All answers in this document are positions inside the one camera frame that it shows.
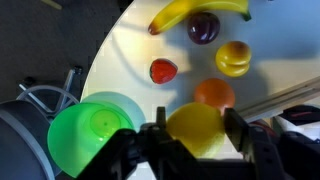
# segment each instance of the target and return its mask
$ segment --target banana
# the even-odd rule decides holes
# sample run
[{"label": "banana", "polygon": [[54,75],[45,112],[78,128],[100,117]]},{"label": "banana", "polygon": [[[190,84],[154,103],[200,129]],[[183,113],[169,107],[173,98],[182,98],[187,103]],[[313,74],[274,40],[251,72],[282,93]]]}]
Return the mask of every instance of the banana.
[{"label": "banana", "polygon": [[173,0],[163,8],[149,25],[151,35],[160,34],[185,19],[190,14],[207,10],[230,10],[251,19],[248,0]]}]

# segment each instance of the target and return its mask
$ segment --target round table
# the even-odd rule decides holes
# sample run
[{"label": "round table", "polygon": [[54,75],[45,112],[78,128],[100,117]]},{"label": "round table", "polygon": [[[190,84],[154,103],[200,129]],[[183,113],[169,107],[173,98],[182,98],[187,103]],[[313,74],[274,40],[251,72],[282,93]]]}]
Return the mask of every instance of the round table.
[{"label": "round table", "polygon": [[[115,102],[139,128],[155,121],[158,106],[165,106],[170,116],[176,108],[192,102],[195,87],[208,78],[231,85],[237,108],[320,75],[320,1],[250,0],[252,20],[248,22],[235,12],[211,11],[219,17],[221,29],[207,45],[189,39],[186,20],[162,34],[148,33],[154,16],[169,2],[135,0],[128,7],[94,59],[82,101]],[[229,41],[243,41],[251,47],[250,70],[242,77],[227,77],[215,66],[217,49]],[[167,58],[178,66],[177,76],[163,85],[154,84],[149,76],[150,65],[157,58]],[[241,155],[226,138],[217,158],[228,157]],[[136,173],[150,173],[142,169]]]}]

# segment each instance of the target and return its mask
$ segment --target green bowl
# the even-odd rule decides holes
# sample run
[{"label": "green bowl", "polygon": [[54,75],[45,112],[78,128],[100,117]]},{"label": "green bowl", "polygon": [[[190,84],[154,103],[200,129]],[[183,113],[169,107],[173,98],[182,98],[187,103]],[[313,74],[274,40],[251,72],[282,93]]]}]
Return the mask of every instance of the green bowl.
[{"label": "green bowl", "polygon": [[77,177],[110,137],[122,128],[134,129],[129,116],[108,102],[80,103],[62,111],[48,132],[55,163]]}]

